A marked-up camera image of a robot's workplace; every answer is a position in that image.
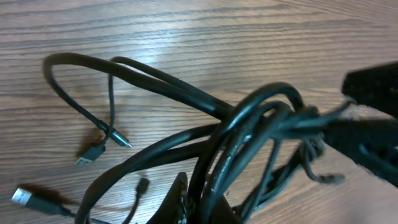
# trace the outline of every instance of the wood grain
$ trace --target wood grain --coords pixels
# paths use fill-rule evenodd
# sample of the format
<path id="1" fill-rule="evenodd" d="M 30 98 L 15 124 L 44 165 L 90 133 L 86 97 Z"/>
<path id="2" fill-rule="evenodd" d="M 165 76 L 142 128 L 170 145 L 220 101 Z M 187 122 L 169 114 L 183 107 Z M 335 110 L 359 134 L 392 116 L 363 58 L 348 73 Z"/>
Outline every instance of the wood grain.
<path id="1" fill-rule="evenodd" d="M 2 223 L 72 223 L 21 209 L 9 201 L 17 184 L 60 192 L 77 204 L 104 171 L 170 134 L 213 118 L 163 96 L 115 80 L 118 130 L 135 150 L 113 142 L 92 166 L 73 165 L 93 125 L 46 84 L 41 60 L 57 52 L 100 58 L 117 55 L 147 63 L 231 104 L 259 86 L 285 81 L 321 111 L 336 106 L 346 71 L 396 60 L 395 0 L 277 1 L 0 1 L 0 215 Z M 109 108 L 106 75 L 59 66 L 66 91 L 101 119 Z M 283 164 L 296 142 L 285 142 Z M 228 190 L 238 204 L 256 185 L 268 157 L 264 147 Z M 145 223 L 181 170 L 195 159 L 131 174 L 97 204 L 93 217 L 121 223 L 139 175 L 151 180 L 134 222 Z M 313 165 L 348 181 L 319 185 L 304 173 L 250 223 L 396 223 L 398 191 L 332 149 Z"/>

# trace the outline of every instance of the cable bundle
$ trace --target cable bundle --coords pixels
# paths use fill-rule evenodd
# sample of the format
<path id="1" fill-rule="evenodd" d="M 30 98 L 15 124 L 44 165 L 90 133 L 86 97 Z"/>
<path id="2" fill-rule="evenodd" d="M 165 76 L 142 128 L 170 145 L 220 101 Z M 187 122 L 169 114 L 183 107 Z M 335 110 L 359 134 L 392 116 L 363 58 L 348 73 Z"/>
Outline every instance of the cable bundle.
<path id="1" fill-rule="evenodd" d="M 136 68 L 154 78 L 118 63 Z M 234 214 L 242 223 L 249 219 L 255 209 L 264 206 L 283 190 L 300 168 L 305 170 L 310 179 L 321 183 L 334 183 L 343 178 L 339 174 L 316 176 L 310 168 L 310 162 L 324 152 L 322 128 L 336 120 L 351 104 L 349 101 L 320 115 L 315 106 L 304 105 L 300 93 L 293 86 L 279 82 L 260 87 L 238 105 L 232 106 L 178 78 L 128 58 L 115 57 L 106 61 L 74 53 L 48 56 L 43 63 L 45 78 L 55 92 L 79 112 L 83 108 L 61 89 L 53 77 L 52 67 L 62 64 L 84 66 L 109 74 L 111 111 L 114 111 L 111 77 L 115 76 L 139 88 L 196 108 L 221 121 L 171 135 L 106 171 L 87 189 L 76 214 L 76 224 L 83 224 L 94 204 L 125 175 L 193 157 L 198 157 L 198 162 L 186 198 L 188 223 L 208 223 L 212 209 L 223 193 L 269 139 L 273 140 L 274 146 L 261 181 L 241 205 L 233 208 Z M 275 95 L 285 95 L 292 108 L 282 101 L 266 101 Z M 113 119 L 112 115 L 109 125 L 111 130 Z M 174 148 L 205 136 L 209 136 L 205 141 Z M 301 143 L 286 165 L 273 170 L 280 144 L 285 139 L 299 139 Z M 220 159 L 213 172 L 208 174 L 220 151 Z"/>

